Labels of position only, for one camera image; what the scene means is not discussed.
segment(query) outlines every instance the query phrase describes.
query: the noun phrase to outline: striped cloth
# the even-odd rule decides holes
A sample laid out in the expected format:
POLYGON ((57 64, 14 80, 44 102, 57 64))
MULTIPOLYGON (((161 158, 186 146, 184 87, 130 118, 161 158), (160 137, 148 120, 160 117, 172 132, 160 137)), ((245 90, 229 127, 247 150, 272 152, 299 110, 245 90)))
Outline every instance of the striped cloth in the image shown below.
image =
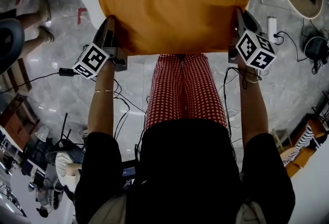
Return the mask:
POLYGON ((293 161, 298 156, 300 150, 303 147, 309 146, 309 143, 312 139, 314 139, 314 134, 312 132, 310 125, 307 124, 303 137, 299 139, 299 141, 295 145, 295 150, 286 159, 283 160, 283 165, 286 166, 291 161, 293 161))

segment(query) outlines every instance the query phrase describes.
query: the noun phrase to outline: foot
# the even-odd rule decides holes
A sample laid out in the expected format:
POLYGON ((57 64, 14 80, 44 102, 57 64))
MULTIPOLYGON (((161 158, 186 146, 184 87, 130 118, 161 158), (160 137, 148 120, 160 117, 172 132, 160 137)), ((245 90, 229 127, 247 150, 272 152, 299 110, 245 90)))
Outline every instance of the foot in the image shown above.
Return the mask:
POLYGON ((85 139, 88 136, 88 130, 83 129, 79 132, 79 135, 82 137, 82 139, 85 139))
POLYGON ((39 10, 38 13, 43 21, 51 20, 51 13, 48 0, 39 1, 39 10))
POLYGON ((39 35, 38 37, 42 37, 45 43, 52 43, 54 41, 53 35, 43 26, 38 28, 39 35))

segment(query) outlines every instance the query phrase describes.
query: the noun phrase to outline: white wall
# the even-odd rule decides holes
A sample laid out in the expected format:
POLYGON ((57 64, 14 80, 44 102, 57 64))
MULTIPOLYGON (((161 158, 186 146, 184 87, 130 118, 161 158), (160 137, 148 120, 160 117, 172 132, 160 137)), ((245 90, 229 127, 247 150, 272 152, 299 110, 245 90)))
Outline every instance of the white wall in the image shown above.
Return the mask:
POLYGON ((35 191, 28 191, 29 176, 23 176, 20 170, 12 173, 10 180, 12 192, 18 199, 24 213, 32 224, 71 224, 74 206, 64 194, 60 206, 57 210, 50 212, 47 218, 39 215, 36 208, 40 208, 40 203, 35 201, 35 191))
POLYGON ((12 213, 2 206, 0 206, 0 222, 5 224, 31 224, 23 215, 12 213))
POLYGON ((291 179, 296 205, 289 224, 318 224, 329 213, 329 139, 291 179))
POLYGON ((0 194, 0 206, 10 211, 10 209, 7 207, 6 204, 14 211, 15 214, 23 215, 23 213, 19 211, 18 208, 16 208, 16 206, 9 199, 7 199, 7 197, 4 194, 0 194))

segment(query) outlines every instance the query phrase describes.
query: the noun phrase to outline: leg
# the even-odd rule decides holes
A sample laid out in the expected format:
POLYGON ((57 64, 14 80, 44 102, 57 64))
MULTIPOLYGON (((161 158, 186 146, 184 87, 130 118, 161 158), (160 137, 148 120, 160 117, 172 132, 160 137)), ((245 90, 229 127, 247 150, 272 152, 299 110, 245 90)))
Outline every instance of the leg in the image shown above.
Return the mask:
POLYGON ((54 40, 53 35, 45 28, 40 26, 39 35, 33 40, 24 42, 23 50, 19 58, 24 58, 27 54, 32 52, 35 48, 39 47, 42 43, 51 43, 54 40))
POLYGON ((23 14, 16 17, 23 26, 24 29, 41 21, 42 17, 39 13, 23 14))
POLYGON ((19 15, 16 19, 21 22, 24 29, 27 29, 41 20, 51 20, 48 0, 40 0, 39 9, 36 13, 19 15))
POLYGON ((144 130, 153 124, 183 118, 183 77, 178 56, 161 54, 155 66, 144 130))
POLYGON ((183 65, 187 116, 209 119, 227 127, 225 111, 204 54, 188 54, 183 65))

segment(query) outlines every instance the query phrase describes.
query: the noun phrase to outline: black shirt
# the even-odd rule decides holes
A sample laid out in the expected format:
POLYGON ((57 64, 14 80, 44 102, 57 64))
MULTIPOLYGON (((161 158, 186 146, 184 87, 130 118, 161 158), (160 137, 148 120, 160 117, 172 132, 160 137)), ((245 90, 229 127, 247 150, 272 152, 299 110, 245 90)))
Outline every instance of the black shirt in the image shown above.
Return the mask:
MULTIPOLYGON (((257 202, 267 223, 287 223, 295 195, 272 135, 248 142, 242 172, 243 182, 222 125, 201 119, 155 124, 143 136, 138 177, 127 194, 126 223, 235 223, 244 201, 257 202)), ((117 142, 90 134, 75 194, 78 223, 88 223, 121 188, 117 142)))

